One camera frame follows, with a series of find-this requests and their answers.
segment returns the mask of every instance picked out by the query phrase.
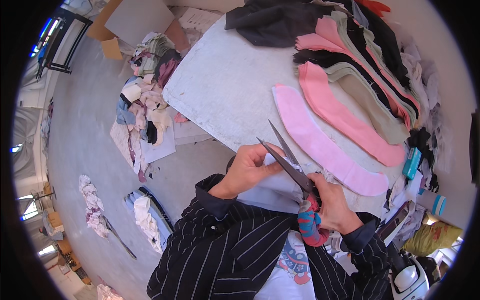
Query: concrete floor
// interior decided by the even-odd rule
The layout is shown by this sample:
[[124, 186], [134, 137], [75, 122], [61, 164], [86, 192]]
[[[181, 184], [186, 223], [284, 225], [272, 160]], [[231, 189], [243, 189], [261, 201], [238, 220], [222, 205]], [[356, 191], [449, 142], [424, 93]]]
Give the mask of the concrete floor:
[[[116, 103], [132, 70], [120, 60], [105, 59], [100, 42], [84, 37], [71, 62], [72, 74], [61, 73], [54, 93], [48, 172], [55, 188], [55, 210], [83, 269], [96, 285], [102, 277], [126, 300], [149, 299], [148, 279], [160, 260], [122, 205], [122, 198], [142, 184], [113, 143], [109, 131]], [[224, 173], [234, 152], [211, 140], [177, 146], [176, 153], [152, 164], [145, 185], [176, 221], [194, 197], [196, 182]], [[105, 211], [133, 260], [109, 234], [99, 237], [85, 222], [85, 202], [78, 177], [88, 175]]]

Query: jacket sleeve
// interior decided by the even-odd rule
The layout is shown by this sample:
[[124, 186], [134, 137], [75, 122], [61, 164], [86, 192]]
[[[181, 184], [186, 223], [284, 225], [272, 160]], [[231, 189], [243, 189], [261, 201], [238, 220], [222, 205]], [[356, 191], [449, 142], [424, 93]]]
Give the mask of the jacket sleeve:
[[148, 282], [147, 294], [162, 285], [169, 269], [189, 248], [216, 234], [216, 225], [224, 219], [229, 207], [236, 199], [219, 199], [208, 191], [223, 179], [224, 175], [214, 174], [195, 185], [196, 197], [181, 214], [167, 239], [167, 247]]
[[389, 287], [388, 272], [391, 267], [384, 242], [375, 233], [379, 219], [368, 213], [357, 213], [364, 223], [359, 229], [343, 236], [351, 253], [351, 261], [358, 272], [352, 278], [364, 299], [380, 299]]

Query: white cutting table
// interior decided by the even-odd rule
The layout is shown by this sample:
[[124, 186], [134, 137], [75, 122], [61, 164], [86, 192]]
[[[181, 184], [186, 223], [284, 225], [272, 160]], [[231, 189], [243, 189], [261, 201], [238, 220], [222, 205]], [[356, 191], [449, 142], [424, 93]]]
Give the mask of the white cutting table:
[[[290, 85], [301, 92], [294, 73], [295, 49], [253, 46], [235, 30], [224, 30], [222, 16], [185, 56], [163, 90], [164, 99], [233, 151], [257, 144], [258, 136], [278, 145], [268, 120], [283, 136], [306, 173], [322, 170], [290, 138], [276, 109], [272, 86]], [[339, 101], [371, 125], [362, 108], [336, 83], [330, 87]], [[388, 176], [390, 188], [403, 164], [386, 167], [312, 111], [315, 121], [351, 158], [371, 172]], [[385, 193], [360, 196], [344, 187], [350, 208], [381, 216]]]

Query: striped blazer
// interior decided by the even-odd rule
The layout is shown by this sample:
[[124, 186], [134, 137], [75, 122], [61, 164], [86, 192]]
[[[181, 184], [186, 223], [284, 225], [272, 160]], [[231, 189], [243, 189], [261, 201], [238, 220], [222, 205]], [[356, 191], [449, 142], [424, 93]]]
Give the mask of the striped blazer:
[[[253, 299], [270, 276], [288, 231], [298, 230], [296, 215], [208, 194], [222, 178], [215, 174], [197, 183], [196, 197], [175, 224], [148, 282], [151, 299]], [[360, 216], [365, 225], [344, 236], [358, 269], [351, 276], [322, 247], [305, 244], [318, 299], [374, 300], [389, 287], [385, 245], [375, 233], [375, 221], [365, 216]]]

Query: person's left hand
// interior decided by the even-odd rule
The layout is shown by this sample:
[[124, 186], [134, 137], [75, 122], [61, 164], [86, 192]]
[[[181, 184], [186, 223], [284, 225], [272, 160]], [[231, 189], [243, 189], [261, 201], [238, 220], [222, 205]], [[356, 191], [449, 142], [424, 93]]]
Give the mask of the person's left hand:
[[[285, 156], [281, 148], [270, 143], [267, 144], [278, 154]], [[221, 199], [233, 199], [241, 192], [257, 185], [264, 178], [282, 171], [283, 168], [278, 162], [268, 166], [263, 164], [267, 153], [268, 151], [262, 144], [241, 146], [228, 173], [208, 193]]]

